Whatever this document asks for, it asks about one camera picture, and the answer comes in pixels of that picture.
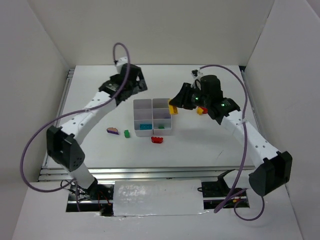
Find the left white divided container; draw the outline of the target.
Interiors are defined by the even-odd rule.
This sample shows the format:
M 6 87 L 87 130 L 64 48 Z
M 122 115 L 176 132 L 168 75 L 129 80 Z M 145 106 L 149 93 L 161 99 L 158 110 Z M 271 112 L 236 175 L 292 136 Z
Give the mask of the left white divided container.
M 137 137 L 150 137 L 153 134 L 153 108 L 151 99 L 133 101 L 134 131 Z M 152 124 L 151 130 L 140 130 L 140 124 Z

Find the right white divided container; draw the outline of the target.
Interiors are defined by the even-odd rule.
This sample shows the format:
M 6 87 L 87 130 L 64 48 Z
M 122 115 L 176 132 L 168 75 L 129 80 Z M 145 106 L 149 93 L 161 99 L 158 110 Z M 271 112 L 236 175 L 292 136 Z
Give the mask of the right white divided container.
M 152 99 L 153 133 L 157 136 L 172 134 L 172 116 L 169 113 L 168 100 L 168 98 Z M 170 118 L 163 118 L 164 115 L 170 115 Z M 159 129 L 159 126 L 164 126 L 165 129 Z

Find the teal lego brick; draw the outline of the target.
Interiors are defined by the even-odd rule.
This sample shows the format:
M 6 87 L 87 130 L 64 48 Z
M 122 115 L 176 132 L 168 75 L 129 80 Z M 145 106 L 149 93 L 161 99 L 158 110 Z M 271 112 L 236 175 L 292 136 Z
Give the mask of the teal lego brick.
M 153 129 L 153 125 L 152 124 L 140 124 L 139 129 L 141 131 L 152 130 Z

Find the small green lego brick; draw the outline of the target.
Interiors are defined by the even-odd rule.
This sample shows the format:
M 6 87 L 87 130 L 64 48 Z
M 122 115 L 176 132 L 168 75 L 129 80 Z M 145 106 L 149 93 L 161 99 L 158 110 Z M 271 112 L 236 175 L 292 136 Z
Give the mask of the small green lego brick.
M 130 137 L 131 137 L 130 132 L 129 132 L 128 129 L 126 129 L 126 130 L 124 131 L 124 136 L 125 136 L 125 138 L 130 138 Z

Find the yellow and lime lego stack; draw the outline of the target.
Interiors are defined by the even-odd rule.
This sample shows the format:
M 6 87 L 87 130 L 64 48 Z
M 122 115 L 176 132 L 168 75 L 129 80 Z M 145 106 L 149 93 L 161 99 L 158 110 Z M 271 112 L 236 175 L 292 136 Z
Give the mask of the yellow and lime lego stack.
M 168 100 L 168 109 L 169 109 L 169 114 L 170 115 L 177 115 L 178 112 L 178 108 L 176 106 L 173 106 L 170 104 L 171 99 Z

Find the white taped front panel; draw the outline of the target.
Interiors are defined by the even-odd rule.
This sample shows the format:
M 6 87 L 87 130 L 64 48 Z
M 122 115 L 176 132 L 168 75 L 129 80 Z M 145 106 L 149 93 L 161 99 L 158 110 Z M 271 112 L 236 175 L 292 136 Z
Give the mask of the white taped front panel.
M 113 191 L 115 216 L 184 216 L 204 212 L 201 181 L 116 181 Z

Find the yellow small lego brick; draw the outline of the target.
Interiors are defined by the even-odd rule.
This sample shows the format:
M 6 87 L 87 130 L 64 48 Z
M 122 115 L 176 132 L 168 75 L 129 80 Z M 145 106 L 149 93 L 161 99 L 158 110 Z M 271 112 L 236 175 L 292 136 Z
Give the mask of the yellow small lego brick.
M 198 115 L 202 115 L 203 112 L 204 112 L 204 110 L 203 110 L 201 107 L 198 107 L 197 110 L 196 110 L 196 113 L 197 113 Z

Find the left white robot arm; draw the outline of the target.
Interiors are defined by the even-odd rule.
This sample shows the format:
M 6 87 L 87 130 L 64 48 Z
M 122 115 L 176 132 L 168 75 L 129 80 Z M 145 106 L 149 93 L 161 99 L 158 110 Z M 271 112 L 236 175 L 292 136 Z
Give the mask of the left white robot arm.
M 124 63 L 117 67 L 118 73 L 104 82 L 83 112 L 59 127 L 50 126 L 46 131 L 47 154 L 61 165 L 78 187 L 90 197 L 99 193 L 98 180 L 85 165 L 85 153 L 81 144 L 88 133 L 109 112 L 130 96 L 148 89 L 142 69 Z

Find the red round lego brick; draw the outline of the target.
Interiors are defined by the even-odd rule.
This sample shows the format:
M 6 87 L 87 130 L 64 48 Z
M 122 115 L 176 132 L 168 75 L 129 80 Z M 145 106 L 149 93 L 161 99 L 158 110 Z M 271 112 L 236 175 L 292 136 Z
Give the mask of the red round lego brick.
M 201 109 L 202 109 L 202 114 L 207 114 L 208 113 L 208 109 L 207 108 L 204 108 L 204 107 L 201 107 Z

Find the purple arched lego with print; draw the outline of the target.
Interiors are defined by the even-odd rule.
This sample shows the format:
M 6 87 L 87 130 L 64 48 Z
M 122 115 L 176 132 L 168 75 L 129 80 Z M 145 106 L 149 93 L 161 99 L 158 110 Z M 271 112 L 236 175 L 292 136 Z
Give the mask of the purple arched lego with print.
M 106 129 L 106 131 L 107 131 L 107 133 L 109 133 L 109 134 L 119 135 L 119 131 L 118 131 L 118 129 L 115 128 L 115 127 L 108 127 L 108 128 Z

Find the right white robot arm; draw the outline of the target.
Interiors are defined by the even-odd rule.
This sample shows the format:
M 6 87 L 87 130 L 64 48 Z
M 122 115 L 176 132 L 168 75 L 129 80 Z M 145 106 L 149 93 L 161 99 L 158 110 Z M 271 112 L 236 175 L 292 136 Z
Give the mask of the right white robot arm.
M 255 170 L 248 175 L 253 191 L 264 197 L 290 180 L 293 158 L 289 152 L 280 152 L 272 146 L 243 117 L 244 109 L 231 98 L 223 96 L 221 82 L 215 75 L 200 78 L 200 87 L 183 83 L 169 105 L 186 110 L 202 107 L 220 126 L 246 146 L 246 153 Z

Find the white divided container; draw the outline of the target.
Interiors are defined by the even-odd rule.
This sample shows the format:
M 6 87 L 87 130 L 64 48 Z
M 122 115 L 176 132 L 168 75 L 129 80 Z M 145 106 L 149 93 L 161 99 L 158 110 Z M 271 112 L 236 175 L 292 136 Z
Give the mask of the white divided container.
M 151 99 L 133 101 L 134 131 L 137 137 L 150 137 L 153 134 L 153 108 Z M 151 130 L 140 130 L 140 124 L 152 124 Z
M 152 99 L 153 133 L 157 136 L 172 134 L 172 116 L 169 113 L 168 100 L 168 98 Z M 163 118 L 164 115 L 170 115 L 170 118 Z M 159 129 L 159 126 L 164 126 L 165 129 Z

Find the aluminium table rail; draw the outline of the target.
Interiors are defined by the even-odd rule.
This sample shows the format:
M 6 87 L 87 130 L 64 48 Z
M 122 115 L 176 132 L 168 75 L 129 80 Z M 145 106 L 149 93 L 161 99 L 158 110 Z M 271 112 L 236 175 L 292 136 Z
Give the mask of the aluminium table rail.
M 159 167 L 159 168 L 90 168 L 89 172 L 101 181 L 113 180 L 156 180 L 215 178 L 227 170 L 236 170 L 236 166 L 209 167 Z

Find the red arched lego brick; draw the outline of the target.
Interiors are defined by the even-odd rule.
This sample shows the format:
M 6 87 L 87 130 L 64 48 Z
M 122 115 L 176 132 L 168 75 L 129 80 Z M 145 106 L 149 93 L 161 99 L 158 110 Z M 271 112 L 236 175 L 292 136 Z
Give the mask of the red arched lego brick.
M 151 142 L 154 144 L 162 144 L 164 141 L 163 137 L 152 136 L 150 139 L 151 139 Z

